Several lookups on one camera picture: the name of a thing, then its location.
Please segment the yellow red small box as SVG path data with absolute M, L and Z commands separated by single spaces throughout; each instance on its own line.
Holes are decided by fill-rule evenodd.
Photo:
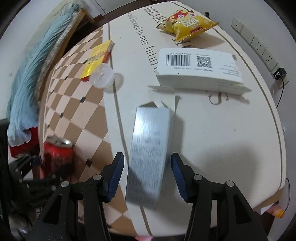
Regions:
M 87 59 L 84 69 L 82 71 L 80 80 L 86 82 L 89 80 L 90 75 L 102 63 L 107 63 L 109 54 L 112 51 L 114 42 L 112 40 L 106 41 L 95 46 Z

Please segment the grey white small box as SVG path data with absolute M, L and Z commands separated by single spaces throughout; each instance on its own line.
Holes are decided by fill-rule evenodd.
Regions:
M 175 90 L 149 86 L 149 101 L 137 107 L 128 162 L 126 200 L 154 208 L 171 153 L 176 109 Z

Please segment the clear plastic cup lid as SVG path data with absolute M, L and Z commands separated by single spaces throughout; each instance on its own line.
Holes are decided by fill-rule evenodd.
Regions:
M 109 64 L 102 63 L 91 73 L 89 82 L 98 89 L 102 89 L 105 92 L 112 92 L 114 87 L 116 89 L 122 87 L 123 75 L 115 73 Z

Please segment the black charger plug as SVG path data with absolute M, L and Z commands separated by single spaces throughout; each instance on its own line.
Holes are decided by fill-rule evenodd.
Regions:
M 274 80 L 275 81 L 278 81 L 280 79 L 284 79 L 285 76 L 287 75 L 287 72 L 286 70 L 281 67 L 281 68 L 278 68 L 274 73 L 273 73 L 273 77 L 274 77 Z

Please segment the wooden bed frame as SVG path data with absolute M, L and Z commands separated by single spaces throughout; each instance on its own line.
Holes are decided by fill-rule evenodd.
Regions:
M 95 23 L 94 19 L 91 17 L 91 15 L 85 8 L 82 8 L 77 13 L 74 13 L 73 17 L 71 18 L 71 21 L 69 22 L 69 25 L 67 25 L 66 29 L 57 39 L 57 41 L 53 45 L 53 48 L 46 57 L 41 67 L 39 77 L 37 78 L 37 83 L 34 91 L 34 95 L 37 101 L 40 101 L 42 98 L 50 71 L 62 58 L 65 49 L 75 31 L 79 27 L 82 27 L 84 25 L 83 23 L 81 23 L 83 20 L 85 20 L 85 22 L 90 22 L 92 24 Z

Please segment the checkered beige table mat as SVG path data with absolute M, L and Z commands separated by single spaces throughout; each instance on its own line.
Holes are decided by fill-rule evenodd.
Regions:
M 125 156 L 120 185 L 104 204 L 109 230 L 138 236 L 186 232 L 191 205 L 180 197 L 170 157 L 210 181 L 232 180 L 251 207 L 279 199 L 287 170 L 285 141 L 273 98 L 259 71 L 220 27 L 177 43 L 157 29 L 177 2 L 146 6 L 90 33 L 49 76 L 41 138 L 56 135 L 74 144 L 75 174 L 83 182 Z M 212 58 L 190 59 L 195 49 L 221 51 L 227 71 L 249 92 L 163 88 L 157 69 L 189 70 Z

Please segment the red cola can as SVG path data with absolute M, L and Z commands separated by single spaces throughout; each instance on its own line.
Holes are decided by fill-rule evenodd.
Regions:
M 74 173 L 74 144 L 56 135 L 46 137 L 41 152 L 41 178 L 55 175 L 63 180 Z

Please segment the light blue duvet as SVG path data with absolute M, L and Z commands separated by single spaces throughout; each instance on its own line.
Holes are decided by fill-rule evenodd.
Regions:
M 79 5 L 70 3 L 66 11 L 58 16 L 22 61 L 14 78 L 11 97 L 6 110 L 9 119 L 8 143 L 11 147 L 28 143 L 32 134 L 30 128 L 38 126 L 39 105 L 34 95 L 41 67 L 64 32 Z

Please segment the yellow snack bag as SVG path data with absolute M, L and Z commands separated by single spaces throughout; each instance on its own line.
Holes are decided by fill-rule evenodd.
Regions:
M 192 10 L 178 10 L 157 25 L 157 29 L 173 34 L 177 42 L 184 42 L 217 26 L 203 16 L 196 15 Z

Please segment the white barcode box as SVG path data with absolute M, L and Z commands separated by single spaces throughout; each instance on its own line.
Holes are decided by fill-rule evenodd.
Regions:
M 251 89 L 230 53 L 198 48 L 161 48 L 157 79 L 174 89 L 222 92 L 242 96 Z

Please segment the white wall power strip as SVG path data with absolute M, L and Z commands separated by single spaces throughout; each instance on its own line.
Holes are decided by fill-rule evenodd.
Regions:
M 259 39 L 248 27 L 241 23 L 235 17 L 232 18 L 231 27 L 235 30 L 245 42 L 253 49 L 261 61 L 265 64 L 267 70 L 273 76 L 276 74 L 277 68 L 281 68 L 280 63 L 275 59 L 266 45 Z

